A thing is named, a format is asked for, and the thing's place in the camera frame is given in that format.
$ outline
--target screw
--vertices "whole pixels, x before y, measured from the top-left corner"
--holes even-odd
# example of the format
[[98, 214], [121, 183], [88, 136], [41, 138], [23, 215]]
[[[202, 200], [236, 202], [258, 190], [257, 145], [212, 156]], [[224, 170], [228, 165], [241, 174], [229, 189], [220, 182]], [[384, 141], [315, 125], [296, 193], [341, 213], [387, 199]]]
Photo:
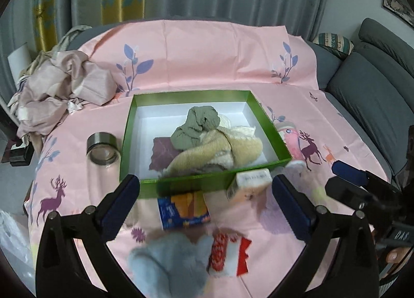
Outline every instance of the screw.
[[52, 211], [49, 213], [48, 218], [53, 220], [57, 216], [57, 213], [55, 211]]
[[97, 208], [95, 206], [88, 206], [85, 208], [85, 213], [91, 215], [95, 212]]
[[326, 207], [325, 206], [316, 206], [316, 211], [319, 213], [319, 214], [326, 214], [327, 212], [328, 212], [328, 210], [326, 209]]
[[360, 219], [363, 219], [365, 217], [365, 214], [363, 211], [356, 211], [355, 215]]

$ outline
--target patterned pillow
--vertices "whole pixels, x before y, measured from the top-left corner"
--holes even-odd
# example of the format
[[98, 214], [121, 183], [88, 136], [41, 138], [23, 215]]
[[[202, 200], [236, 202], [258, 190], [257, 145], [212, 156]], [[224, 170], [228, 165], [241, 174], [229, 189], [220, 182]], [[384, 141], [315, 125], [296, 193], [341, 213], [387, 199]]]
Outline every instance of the patterned pillow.
[[353, 43], [349, 39], [334, 33], [320, 33], [313, 39], [313, 43], [320, 45], [341, 60], [345, 60], [353, 50]]

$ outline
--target small cardboard box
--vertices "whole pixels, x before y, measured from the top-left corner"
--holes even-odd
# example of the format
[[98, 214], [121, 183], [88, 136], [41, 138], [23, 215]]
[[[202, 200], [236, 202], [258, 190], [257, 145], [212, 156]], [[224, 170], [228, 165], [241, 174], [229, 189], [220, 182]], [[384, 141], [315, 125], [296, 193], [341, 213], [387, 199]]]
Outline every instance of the small cardboard box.
[[[231, 126], [255, 126], [256, 137], [263, 143], [262, 155], [250, 166], [218, 173], [186, 177], [159, 178], [150, 170], [154, 138], [170, 137], [178, 126], [185, 123], [193, 106], [212, 106], [227, 116]], [[141, 184], [140, 199], [167, 197], [188, 192], [225, 190], [235, 174], [258, 168], [272, 171], [285, 166], [291, 155], [250, 91], [201, 90], [146, 93], [134, 95], [123, 141], [121, 155], [122, 180], [127, 174], [136, 175]]]

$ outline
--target blue package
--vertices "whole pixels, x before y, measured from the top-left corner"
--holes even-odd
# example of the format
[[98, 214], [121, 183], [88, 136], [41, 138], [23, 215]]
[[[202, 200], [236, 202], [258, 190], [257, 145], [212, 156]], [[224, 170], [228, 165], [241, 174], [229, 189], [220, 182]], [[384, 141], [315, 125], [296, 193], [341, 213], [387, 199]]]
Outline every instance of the blue package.
[[190, 227], [210, 221], [202, 192], [158, 198], [163, 229]]

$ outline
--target floor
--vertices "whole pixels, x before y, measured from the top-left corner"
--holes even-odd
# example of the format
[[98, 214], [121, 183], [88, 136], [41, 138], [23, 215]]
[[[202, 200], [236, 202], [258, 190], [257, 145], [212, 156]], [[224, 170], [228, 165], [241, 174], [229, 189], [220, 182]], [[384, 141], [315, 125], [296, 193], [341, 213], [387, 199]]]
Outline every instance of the floor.
[[[0, 152], [4, 152], [7, 142], [0, 139]], [[13, 214], [23, 214], [23, 200], [32, 183], [37, 165], [36, 154], [30, 166], [12, 167], [8, 162], [0, 163], [0, 209]]]

